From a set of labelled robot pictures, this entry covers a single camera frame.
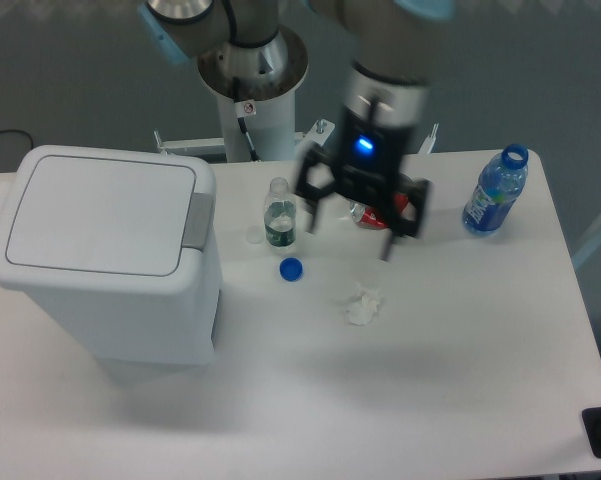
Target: red can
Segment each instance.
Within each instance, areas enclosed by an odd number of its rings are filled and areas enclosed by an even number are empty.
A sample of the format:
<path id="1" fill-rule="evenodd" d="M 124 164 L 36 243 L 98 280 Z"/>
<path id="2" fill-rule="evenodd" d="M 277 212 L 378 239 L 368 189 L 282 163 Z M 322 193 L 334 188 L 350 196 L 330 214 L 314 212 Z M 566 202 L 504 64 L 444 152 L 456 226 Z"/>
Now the red can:
<path id="1" fill-rule="evenodd" d="M 402 214 L 404 209 L 407 208 L 407 205 L 409 205 L 409 199 L 403 193 L 394 194 L 393 201 L 396 205 L 398 213 L 400 214 Z M 351 211 L 351 218 L 357 225 L 377 230 L 387 228 L 387 224 L 380 216 L 377 209 L 373 207 L 367 207 L 366 205 L 357 202 L 351 202 L 349 207 Z"/>

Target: metal bracket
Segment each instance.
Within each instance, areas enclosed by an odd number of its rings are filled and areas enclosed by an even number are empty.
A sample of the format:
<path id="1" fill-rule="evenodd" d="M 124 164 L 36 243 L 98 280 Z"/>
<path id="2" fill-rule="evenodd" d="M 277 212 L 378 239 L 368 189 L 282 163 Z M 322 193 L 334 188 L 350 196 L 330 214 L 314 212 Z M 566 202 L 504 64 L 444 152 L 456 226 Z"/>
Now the metal bracket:
<path id="1" fill-rule="evenodd" d="M 320 146 L 324 145 L 334 130 L 335 124 L 320 119 L 313 124 L 307 133 L 296 132 L 294 138 L 296 154 L 298 151 L 304 150 L 307 145 L 314 143 L 317 143 Z M 156 140 L 158 153 L 163 155 L 196 157 L 200 155 L 222 155 L 225 153 L 223 138 L 202 138 L 163 142 L 158 130 L 154 130 L 153 135 Z"/>
<path id="2" fill-rule="evenodd" d="M 601 246 L 601 212 L 578 240 L 578 248 L 571 256 L 574 270 L 578 270 Z"/>

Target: white table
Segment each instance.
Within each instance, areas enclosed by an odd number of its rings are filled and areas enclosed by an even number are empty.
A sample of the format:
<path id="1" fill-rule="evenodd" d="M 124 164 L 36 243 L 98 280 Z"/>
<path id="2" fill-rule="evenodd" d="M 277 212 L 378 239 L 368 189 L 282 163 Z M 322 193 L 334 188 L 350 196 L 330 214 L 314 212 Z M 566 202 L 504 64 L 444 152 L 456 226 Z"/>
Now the white table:
<path id="1" fill-rule="evenodd" d="M 334 197 L 300 235 L 297 283 L 244 238 L 293 165 L 215 166 L 225 286 L 206 367 L 97 361 L 0 289 L 0 479 L 601 470 L 580 418 L 601 406 L 601 362 L 538 157 L 500 232 L 476 239 L 460 223 L 493 153 L 411 159 L 435 190 L 424 237 L 390 263 L 377 259 L 386 233 L 357 228 Z M 385 297 L 365 327 L 343 316 L 356 281 Z"/>

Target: plastic bottle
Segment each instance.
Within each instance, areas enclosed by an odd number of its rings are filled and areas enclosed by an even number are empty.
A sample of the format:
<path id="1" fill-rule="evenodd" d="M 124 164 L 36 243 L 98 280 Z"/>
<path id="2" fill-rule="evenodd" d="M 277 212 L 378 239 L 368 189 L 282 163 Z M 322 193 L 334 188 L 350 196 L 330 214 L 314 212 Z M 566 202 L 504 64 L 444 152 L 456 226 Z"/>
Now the plastic bottle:
<path id="1" fill-rule="evenodd" d="M 527 179 L 529 152 L 512 144 L 491 159 L 478 178 L 462 220 L 476 235 L 490 235 L 504 222 Z"/>
<path id="2" fill-rule="evenodd" d="M 281 177 L 271 180 L 264 200 L 264 228 L 267 241 L 279 253 L 294 250 L 296 240 L 296 199 L 289 183 Z"/>

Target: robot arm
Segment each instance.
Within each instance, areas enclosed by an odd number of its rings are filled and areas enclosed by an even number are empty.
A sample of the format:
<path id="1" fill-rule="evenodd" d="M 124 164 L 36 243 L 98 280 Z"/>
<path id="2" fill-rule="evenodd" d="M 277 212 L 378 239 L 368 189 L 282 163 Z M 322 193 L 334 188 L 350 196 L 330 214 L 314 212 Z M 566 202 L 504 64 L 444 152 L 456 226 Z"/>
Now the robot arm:
<path id="1" fill-rule="evenodd" d="M 343 100 L 340 138 L 334 151 L 314 146 L 303 159 L 296 193 L 317 218 L 319 202 L 332 193 L 375 207 L 391 229 L 383 258 L 396 236 L 416 236 L 429 182 L 400 174 L 405 150 L 426 101 L 432 61 L 451 0 L 313 0 L 310 6 L 358 36 L 360 47 Z M 309 171 L 327 165 L 333 180 L 308 183 Z M 409 197 L 414 219 L 402 218 L 396 192 Z"/>
<path id="2" fill-rule="evenodd" d="M 278 33 L 277 0 L 148 0 L 143 8 L 188 58 L 224 42 L 260 46 Z"/>

